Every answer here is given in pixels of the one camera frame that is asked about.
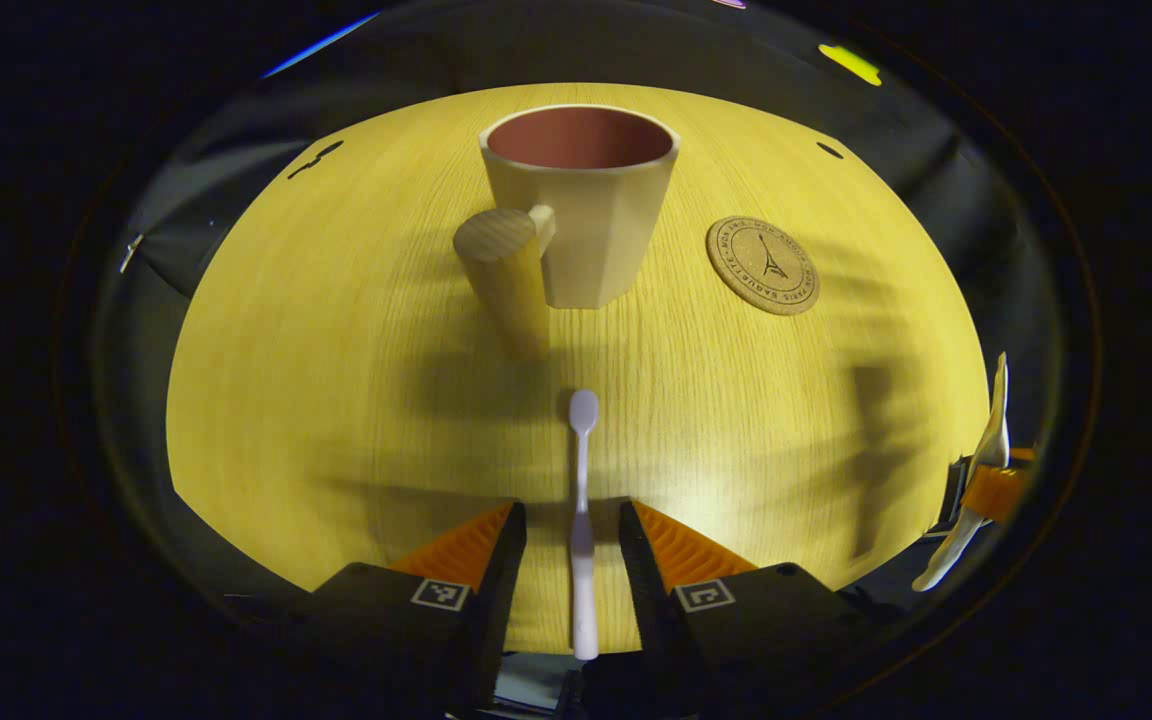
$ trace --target black background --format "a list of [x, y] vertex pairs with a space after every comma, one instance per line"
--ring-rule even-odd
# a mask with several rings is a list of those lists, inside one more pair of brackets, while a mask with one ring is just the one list
[[[1047, 541], [950, 638], [838, 712], [1152, 717], [1152, 6], [832, 6], [1028, 146], [1087, 248], [1107, 353], [1092, 454]], [[0, 714], [316, 714], [310, 667], [217, 623], [70, 464], [50, 348], [77, 342], [54, 338], [65, 257], [120, 157], [367, 12], [0, 5]]]

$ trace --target wooden cylinder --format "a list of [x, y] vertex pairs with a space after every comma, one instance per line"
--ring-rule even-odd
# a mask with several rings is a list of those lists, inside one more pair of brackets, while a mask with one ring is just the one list
[[452, 244], [509, 356], [538, 361], [547, 355], [550, 306], [531, 218], [522, 210], [488, 210], [462, 223]]

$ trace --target cup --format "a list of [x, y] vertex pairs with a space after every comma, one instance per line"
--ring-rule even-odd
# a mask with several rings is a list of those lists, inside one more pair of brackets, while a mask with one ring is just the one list
[[[630, 290], [680, 142], [659, 120], [611, 105], [524, 109], [479, 132], [497, 207], [535, 222], [536, 264], [550, 306], [594, 309]], [[518, 215], [513, 218], [499, 227], [522, 232]], [[503, 240], [517, 250], [516, 236]]]

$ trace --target table surface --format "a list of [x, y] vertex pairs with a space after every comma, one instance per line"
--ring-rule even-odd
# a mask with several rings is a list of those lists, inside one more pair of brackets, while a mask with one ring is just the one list
[[[682, 146], [634, 290], [552, 311], [550, 359], [518, 366], [452, 234], [493, 206], [477, 132], [553, 103], [643, 111]], [[823, 288], [812, 310], [764, 313], [723, 283], [705, 233], [728, 215], [804, 247]], [[660, 88], [494, 88], [334, 132], [252, 202], [180, 332], [173, 480], [217, 532], [304, 589], [351, 561], [392, 564], [517, 498], [526, 552], [507, 650], [570, 652], [563, 400], [582, 387], [602, 401], [589, 483], [602, 652], [639, 647], [623, 498], [755, 564], [794, 561], [841, 588], [934, 523], [946, 468], [988, 414], [950, 271], [842, 143]]]

